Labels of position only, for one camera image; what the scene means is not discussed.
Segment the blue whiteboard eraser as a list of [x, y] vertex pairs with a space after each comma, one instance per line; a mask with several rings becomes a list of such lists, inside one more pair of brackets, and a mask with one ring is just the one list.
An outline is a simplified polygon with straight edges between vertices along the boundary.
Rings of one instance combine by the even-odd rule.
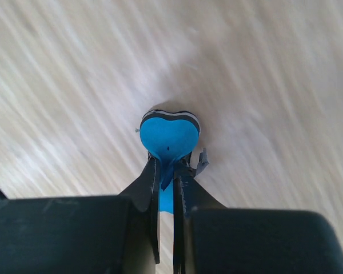
[[172, 214], [174, 165], [197, 146], [201, 126], [188, 111], [150, 110], [142, 118], [139, 134], [149, 155], [161, 165], [159, 210]]

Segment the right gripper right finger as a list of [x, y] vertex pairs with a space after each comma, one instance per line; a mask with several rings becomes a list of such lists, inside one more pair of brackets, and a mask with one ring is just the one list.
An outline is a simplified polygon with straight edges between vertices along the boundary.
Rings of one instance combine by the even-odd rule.
[[228, 208], [174, 166], [174, 273], [343, 273], [331, 224], [303, 210]]

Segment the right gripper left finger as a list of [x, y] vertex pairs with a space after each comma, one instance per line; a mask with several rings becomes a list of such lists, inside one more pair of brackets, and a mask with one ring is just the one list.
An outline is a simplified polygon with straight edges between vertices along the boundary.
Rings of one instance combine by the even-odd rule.
[[160, 163], [118, 195], [0, 201], [0, 273], [154, 273]]

